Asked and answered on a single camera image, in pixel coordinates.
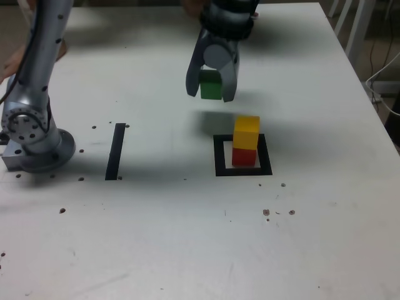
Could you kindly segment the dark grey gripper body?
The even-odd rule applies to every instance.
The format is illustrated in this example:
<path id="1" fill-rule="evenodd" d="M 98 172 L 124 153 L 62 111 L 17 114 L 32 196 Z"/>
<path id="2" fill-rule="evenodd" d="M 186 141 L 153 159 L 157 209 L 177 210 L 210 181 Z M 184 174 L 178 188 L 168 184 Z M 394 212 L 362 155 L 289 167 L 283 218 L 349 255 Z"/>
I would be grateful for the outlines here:
<path id="1" fill-rule="evenodd" d="M 213 58 L 235 58 L 238 55 L 238 42 L 213 34 L 207 35 L 206 56 Z"/>

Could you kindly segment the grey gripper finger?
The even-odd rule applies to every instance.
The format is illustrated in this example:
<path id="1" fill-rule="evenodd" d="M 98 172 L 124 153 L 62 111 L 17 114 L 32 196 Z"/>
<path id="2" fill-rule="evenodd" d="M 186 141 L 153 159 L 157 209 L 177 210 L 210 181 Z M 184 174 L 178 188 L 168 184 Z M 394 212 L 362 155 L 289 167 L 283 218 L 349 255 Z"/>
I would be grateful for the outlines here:
<path id="1" fill-rule="evenodd" d="M 204 50 L 204 62 L 207 67 L 218 71 L 221 77 L 222 100 L 231 102 L 238 85 L 239 54 L 236 57 L 207 57 Z"/>
<path id="2" fill-rule="evenodd" d="M 199 74 L 202 66 L 204 65 L 204 50 L 209 42 L 208 31 L 201 28 L 191 61 L 186 73 L 186 91 L 187 94 L 194 97 L 196 96 L 199 88 Z"/>

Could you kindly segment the person's left hand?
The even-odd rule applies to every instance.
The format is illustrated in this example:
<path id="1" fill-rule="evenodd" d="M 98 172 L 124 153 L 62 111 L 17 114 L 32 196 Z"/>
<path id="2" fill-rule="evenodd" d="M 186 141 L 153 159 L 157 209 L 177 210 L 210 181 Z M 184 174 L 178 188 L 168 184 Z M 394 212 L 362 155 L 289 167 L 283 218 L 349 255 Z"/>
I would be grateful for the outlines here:
<path id="1" fill-rule="evenodd" d="M 188 16 L 198 18 L 204 7 L 203 0 L 181 0 L 181 5 Z"/>

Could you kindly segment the person's right hand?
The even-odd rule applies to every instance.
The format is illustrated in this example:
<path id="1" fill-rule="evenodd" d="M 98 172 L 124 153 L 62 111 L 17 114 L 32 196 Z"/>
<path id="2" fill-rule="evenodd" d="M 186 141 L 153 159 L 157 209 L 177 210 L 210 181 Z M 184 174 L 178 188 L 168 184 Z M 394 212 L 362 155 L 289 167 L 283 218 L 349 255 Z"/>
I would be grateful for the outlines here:
<path id="1" fill-rule="evenodd" d="M 5 63 L 4 68 L 1 71 L 1 83 L 6 79 L 15 74 L 22 61 L 25 52 L 25 46 L 21 46 Z M 57 60 L 61 59 L 67 52 L 67 46 L 65 40 L 61 42 Z"/>

